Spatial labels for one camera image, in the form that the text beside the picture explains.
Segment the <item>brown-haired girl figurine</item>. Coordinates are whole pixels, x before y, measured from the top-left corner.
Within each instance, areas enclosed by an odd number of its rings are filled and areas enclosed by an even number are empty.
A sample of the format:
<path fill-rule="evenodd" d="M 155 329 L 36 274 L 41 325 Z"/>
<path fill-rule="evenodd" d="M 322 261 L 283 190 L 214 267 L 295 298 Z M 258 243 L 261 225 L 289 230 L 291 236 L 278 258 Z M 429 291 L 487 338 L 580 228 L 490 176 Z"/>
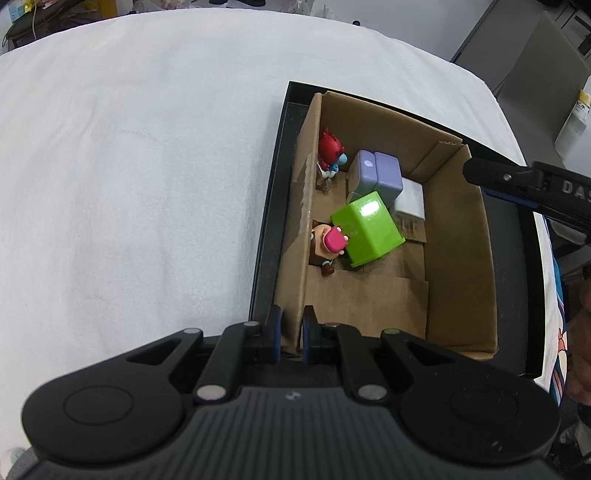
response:
<path fill-rule="evenodd" d="M 323 277 L 335 273 L 332 263 L 345 254 L 349 244 L 349 236 L 339 226 L 318 222 L 311 223 L 310 254 L 308 264 L 321 269 Z"/>

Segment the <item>green toy box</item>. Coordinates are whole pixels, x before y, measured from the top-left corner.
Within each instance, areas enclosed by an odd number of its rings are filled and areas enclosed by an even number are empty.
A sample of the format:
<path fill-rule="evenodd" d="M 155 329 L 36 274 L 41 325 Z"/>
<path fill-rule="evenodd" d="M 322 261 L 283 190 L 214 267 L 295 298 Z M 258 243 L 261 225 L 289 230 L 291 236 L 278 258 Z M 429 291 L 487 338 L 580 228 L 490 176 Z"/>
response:
<path fill-rule="evenodd" d="M 342 206 L 331 220 L 349 237 L 346 254 L 352 268 L 374 262 L 406 241 L 376 191 Z"/>

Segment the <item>brown cardboard box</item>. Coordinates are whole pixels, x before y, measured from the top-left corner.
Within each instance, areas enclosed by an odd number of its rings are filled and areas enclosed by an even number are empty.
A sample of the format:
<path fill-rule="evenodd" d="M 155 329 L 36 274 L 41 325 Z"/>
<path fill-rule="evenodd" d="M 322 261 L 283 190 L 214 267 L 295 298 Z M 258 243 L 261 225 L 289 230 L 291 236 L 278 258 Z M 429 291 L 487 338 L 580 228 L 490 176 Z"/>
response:
<path fill-rule="evenodd" d="M 360 150 L 398 158 L 404 178 L 424 190 L 425 220 L 393 215 L 405 243 L 352 268 L 335 259 L 323 277 L 308 264 L 311 223 L 332 224 L 346 204 L 346 175 L 317 188 L 318 140 L 329 128 L 353 160 Z M 322 323 L 356 327 L 377 337 L 398 328 L 477 360 L 498 349 L 495 273 L 481 190 L 463 175 L 471 153 L 454 134 L 374 103 L 335 92 L 315 95 L 297 135 L 274 303 L 283 313 L 281 341 L 301 345 L 304 306 Z"/>

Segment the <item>white USB charger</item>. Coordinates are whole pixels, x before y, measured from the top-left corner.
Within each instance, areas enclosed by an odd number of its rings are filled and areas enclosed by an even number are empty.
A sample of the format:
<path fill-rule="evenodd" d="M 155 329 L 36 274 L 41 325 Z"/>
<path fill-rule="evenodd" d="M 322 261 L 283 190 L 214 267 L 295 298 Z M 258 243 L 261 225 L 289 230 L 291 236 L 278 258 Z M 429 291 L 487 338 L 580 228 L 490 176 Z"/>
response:
<path fill-rule="evenodd" d="M 413 220 L 425 220 L 423 186 L 413 180 L 402 179 L 403 190 L 394 200 L 390 211 L 393 215 L 406 216 Z"/>

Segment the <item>lavender toy block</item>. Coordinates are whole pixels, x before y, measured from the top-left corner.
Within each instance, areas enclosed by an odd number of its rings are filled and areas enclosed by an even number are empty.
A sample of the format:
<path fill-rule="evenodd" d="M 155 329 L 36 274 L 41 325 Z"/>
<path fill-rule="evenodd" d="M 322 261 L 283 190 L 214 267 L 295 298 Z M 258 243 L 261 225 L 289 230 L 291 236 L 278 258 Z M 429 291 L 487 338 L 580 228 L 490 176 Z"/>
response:
<path fill-rule="evenodd" d="M 403 177 L 397 157 L 360 150 L 356 153 L 346 175 L 346 202 L 351 203 L 372 192 L 377 192 L 387 208 L 403 192 Z"/>

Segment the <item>white plastic bottle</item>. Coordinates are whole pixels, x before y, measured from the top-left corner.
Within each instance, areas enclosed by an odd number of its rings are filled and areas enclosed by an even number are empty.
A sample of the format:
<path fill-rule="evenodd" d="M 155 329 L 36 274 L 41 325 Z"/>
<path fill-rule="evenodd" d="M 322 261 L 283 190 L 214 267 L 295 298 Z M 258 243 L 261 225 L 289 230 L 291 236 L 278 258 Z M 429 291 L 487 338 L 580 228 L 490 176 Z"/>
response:
<path fill-rule="evenodd" d="M 559 131 L 554 145 L 562 160 L 565 160 L 585 132 L 590 113 L 590 94 L 580 90 L 577 100 Z"/>

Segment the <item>black rectangular tray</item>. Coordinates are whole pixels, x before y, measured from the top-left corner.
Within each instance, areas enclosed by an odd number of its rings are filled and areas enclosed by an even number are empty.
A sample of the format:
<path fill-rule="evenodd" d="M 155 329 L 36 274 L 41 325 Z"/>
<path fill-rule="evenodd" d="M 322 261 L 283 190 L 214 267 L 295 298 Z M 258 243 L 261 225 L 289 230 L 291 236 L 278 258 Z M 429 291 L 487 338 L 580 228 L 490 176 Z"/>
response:
<path fill-rule="evenodd" d="M 263 323 L 273 306 L 287 221 L 297 135 L 311 101 L 334 89 L 290 81 L 280 111 L 266 188 L 249 319 Z M 545 352 L 544 274 L 534 212 L 485 195 L 493 251 L 500 352 L 491 361 L 528 379 L 542 374 Z"/>

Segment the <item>grey dining chair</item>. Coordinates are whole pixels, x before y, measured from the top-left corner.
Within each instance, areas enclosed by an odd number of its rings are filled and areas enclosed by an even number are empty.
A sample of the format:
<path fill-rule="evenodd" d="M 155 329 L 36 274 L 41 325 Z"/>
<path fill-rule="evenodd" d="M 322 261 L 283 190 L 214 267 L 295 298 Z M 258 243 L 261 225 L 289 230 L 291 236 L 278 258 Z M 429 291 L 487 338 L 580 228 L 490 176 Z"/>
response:
<path fill-rule="evenodd" d="M 573 1 L 495 1 L 453 58 L 491 89 L 529 163 L 563 165 L 555 140 L 590 76 L 589 25 Z"/>

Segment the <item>blue patterned bed sheet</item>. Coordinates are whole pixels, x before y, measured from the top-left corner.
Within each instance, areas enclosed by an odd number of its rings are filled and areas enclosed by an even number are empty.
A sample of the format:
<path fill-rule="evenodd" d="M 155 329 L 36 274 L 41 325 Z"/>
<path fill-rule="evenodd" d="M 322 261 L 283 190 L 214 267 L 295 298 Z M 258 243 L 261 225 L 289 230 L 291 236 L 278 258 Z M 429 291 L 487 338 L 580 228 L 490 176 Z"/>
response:
<path fill-rule="evenodd" d="M 550 253 L 552 273 L 550 279 L 554 290 L 550 295 L 546 322 L 545 360 L 542 379 L 546 390 L 559 405 L 562 401 L 567 378 L 568 334 L 565 319 L 564 295 L 560 268 L 554 254 Z"/>

